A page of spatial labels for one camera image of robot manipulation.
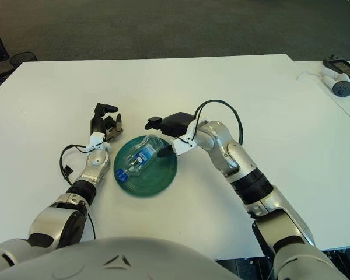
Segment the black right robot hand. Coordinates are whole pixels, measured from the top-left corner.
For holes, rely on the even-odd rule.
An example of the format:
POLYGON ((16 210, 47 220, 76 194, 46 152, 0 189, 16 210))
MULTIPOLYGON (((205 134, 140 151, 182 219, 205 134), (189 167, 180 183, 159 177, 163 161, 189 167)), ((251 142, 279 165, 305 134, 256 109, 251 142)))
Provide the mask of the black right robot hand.
POLYGON ((186 136, 188 126, 195 120, 195 117, 191 114, 178 112, 168 117, 151 117, 148 119, 145 125, 145 130, 158 130, 163 135, 173 137, 175 143, 185 144, 189 148, 190 138, 186 136))

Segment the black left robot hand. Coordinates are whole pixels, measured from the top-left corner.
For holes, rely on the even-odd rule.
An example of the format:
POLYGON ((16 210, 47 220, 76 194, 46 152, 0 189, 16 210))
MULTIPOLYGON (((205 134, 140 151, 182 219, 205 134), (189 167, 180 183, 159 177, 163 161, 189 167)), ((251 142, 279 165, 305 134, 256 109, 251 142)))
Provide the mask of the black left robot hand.
POLYGON ((123 133, 123 122, 121 114, 116 119, 111 116, 105 117, 107 113, 118 112, 118 107, 109 104, 97 103, 94 109, 94 116, 90 121, 90 144, 86 151, 104 149, 109 146, 109 141, 116 139, 123 133))

